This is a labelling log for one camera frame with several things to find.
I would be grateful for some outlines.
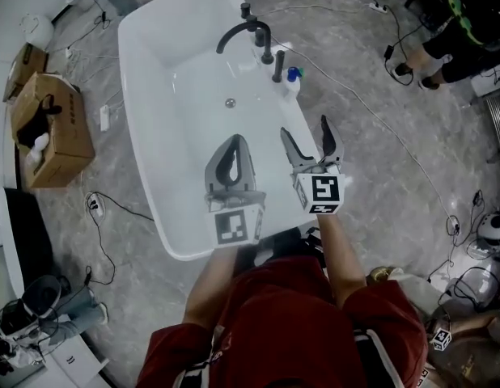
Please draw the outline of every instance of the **blue bottle cap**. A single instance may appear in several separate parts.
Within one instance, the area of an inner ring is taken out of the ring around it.
[[[300,73],[299,68],[289,68],[288,69],[288,82],[295,82],[297,78],[301,78],[302,74]]]

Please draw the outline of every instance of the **black faucet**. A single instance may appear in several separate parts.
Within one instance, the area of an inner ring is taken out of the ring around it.
[[[227,45],[228,41],[232,37],[237,35],[239,32],[253,28],[255,29],[255,27],[258,27],[263,31],[265,31],[265,52],[261,57],[261,60],[265,65],[271,65],[273,63],[272,32],[269,30],[268,24],[260,22],[258,20],[238,24],[237,26],[234,26],[231,30],[229,30],[227,33],[225,33],[218,43],[218,47],[216,48],[216,53],[223,53],[223,50],[225,50],[225,46]]]

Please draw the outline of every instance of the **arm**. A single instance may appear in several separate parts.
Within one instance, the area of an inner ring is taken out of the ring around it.
[[[318,216],[329,283],[338,307],[356,290],[367,286],[360,265],[343,226],[336,215]]]
[[[182,323],[213,331],[227,302],[237,247],[216,249],[189,294]]]

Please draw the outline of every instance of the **white bottle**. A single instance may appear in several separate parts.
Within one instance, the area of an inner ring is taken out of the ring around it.
[[[295,100],[300,91],[300,78],[302,73],[298,68],[289,68],[282,72],[282,82],[284,83],[285,95],[284,99],[287,102]]]

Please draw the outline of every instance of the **power strip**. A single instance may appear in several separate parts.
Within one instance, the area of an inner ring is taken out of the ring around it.
[[[372,10],[376,10],[379,13],[383,13],[384,15],[387,14],[387,7],[386,6],[380,6],[378,3],[369,3],[369,7]]]

